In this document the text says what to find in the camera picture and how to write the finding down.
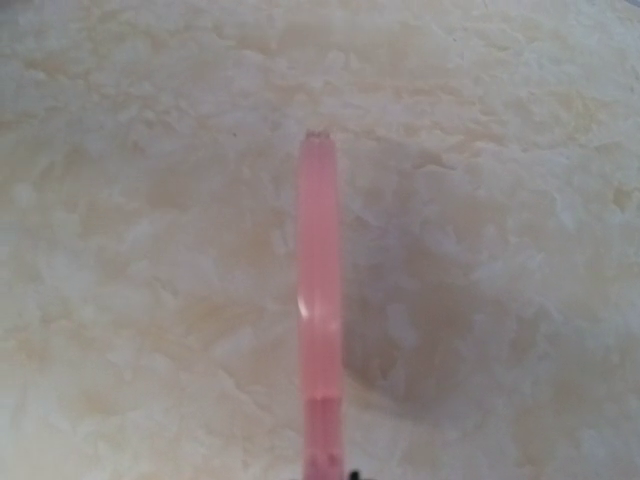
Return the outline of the pink plastic hand brush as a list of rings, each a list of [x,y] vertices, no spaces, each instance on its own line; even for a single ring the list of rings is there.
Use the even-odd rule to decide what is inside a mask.
[[[337,151],[310,131],[299,152],[297,304],[304,479],[345,477],[343,321]]]

